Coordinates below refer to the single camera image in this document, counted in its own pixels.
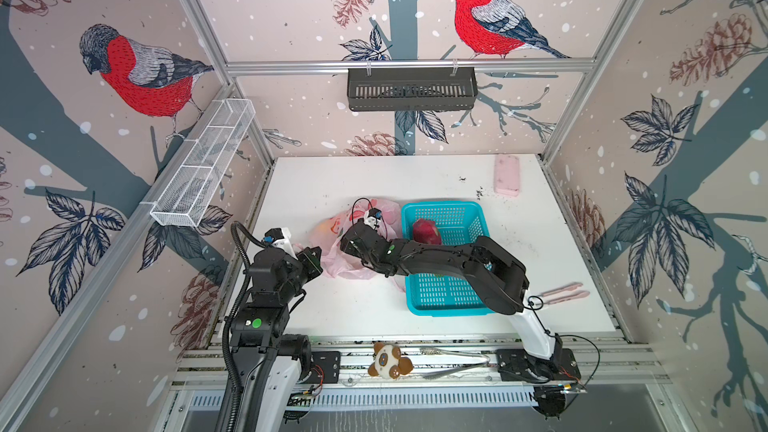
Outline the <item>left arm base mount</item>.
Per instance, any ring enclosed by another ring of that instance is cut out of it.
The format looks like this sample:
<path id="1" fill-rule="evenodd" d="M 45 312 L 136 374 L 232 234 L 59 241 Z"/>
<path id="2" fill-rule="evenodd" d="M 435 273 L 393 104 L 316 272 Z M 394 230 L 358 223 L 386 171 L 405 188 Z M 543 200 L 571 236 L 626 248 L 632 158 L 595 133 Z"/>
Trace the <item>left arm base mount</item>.
<path id="1" fill-rule="evenodd" d="M 338 351 L 319 351 L 312 353 L 309 371 L 299 379 L 299 384 L 325 385 L 339 382 L 341 353 Z"/>

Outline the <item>red dragon fruit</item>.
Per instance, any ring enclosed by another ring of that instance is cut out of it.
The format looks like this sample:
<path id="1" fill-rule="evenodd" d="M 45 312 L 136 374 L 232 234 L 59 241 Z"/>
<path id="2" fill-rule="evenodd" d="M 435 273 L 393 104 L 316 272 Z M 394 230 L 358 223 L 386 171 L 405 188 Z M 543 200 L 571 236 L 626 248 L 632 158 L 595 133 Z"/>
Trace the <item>red dragon fruit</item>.
<path id="1" fill-rule="evenodd" d="M 419 218 L 413 223 L 412 237 L 414 241 L 422 244 L 442 244 L 442 237 L 436 223 L 425 218 Z"/>

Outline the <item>pink plastic bag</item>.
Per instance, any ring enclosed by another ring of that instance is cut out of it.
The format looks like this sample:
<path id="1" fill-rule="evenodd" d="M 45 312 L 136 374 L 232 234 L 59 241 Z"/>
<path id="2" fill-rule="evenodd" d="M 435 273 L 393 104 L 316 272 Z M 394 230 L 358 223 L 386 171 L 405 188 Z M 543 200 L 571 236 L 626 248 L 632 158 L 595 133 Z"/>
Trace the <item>pink plastic bag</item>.
<path id="1" fill-rule="evenodd" d="M 310 245 L 322 249 L 321 265 L 325 275 L 348 280 L 370 280 L 377 276 L 377 273 L 364 267 L 359 258 L 342 252 L 340 248 L 343 234 L 371 208 L 382 212 L 377 228 L 381 237 L 394 239 L 402 236 L 401 206 L 398 203 L 383 198 L 357 199 L 347 210 L 319 222 L 309 234 Z"/>

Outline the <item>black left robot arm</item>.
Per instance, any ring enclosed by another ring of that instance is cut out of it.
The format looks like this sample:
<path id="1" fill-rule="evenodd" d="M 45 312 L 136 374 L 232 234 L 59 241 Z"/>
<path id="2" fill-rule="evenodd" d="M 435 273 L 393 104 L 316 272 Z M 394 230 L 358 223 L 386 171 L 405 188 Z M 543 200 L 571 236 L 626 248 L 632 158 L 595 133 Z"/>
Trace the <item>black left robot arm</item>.
<path id="1" fill-rule="evenodd" d="M 288 334 L 291 304 L 322 274 L 321 249 L 267 247 L 245 262 L 244 283 L 225 319 L 228 378 L 215 429 L 277 431 L 289 398 L 312 368 L 309 338 Z"/>

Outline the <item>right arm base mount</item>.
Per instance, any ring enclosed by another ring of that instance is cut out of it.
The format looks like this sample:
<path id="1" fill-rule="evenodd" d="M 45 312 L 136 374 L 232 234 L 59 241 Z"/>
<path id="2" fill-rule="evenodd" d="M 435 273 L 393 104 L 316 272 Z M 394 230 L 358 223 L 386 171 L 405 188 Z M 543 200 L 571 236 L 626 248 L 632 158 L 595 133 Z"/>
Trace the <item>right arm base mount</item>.
<path id="1" fill-rule="evenodd" d="M 499 349 L 495 356 L 497 370 L 503 381 L 542 385 L 549 382 L 582 380 L 581 372 L 570 349 L 556 350 L 552 359 L 530 356 L 524 349 Z"/>

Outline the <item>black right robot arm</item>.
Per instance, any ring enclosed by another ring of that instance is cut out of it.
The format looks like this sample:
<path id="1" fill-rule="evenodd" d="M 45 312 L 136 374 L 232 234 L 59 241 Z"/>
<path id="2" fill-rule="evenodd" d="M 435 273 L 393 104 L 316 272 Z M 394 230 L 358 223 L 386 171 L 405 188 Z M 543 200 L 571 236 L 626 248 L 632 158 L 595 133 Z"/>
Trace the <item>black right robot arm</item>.
<path id="1" fill-rule="evenodd" d="M 493 239 L 479 236 L 458 246 L 387 240 L 360 220 L 342 236 L 340 249 L 387 277 L 433 274 L 465 280 L 486 308 L 509 318 L 531 363 L 564 366 L 562 339 L 539 320 L 536 307 L 542 300 L 529 295 L 525 266 Z"/>

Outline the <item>teal plastic basket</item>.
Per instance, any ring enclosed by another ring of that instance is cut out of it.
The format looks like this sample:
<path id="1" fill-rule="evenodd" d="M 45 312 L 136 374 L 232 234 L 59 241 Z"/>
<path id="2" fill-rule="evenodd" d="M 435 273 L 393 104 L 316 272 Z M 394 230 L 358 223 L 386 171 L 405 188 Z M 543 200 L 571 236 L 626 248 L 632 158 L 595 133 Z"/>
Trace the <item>teal plastic basket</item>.
<path id="1" fill-rule="evenodd" d="M 482 207 L 476 202 L 432 201 L 406 204 L 401 209 L 402 236 L 413 237 L 413 226 L 425 219 L 435 223 L 444 245 L 470 244 L 489 230 Z M 484 316 L 491 310 L 483 305 L 463 279 L 418 274 L 405 278 L 407 306 L 416 316 Z"/>

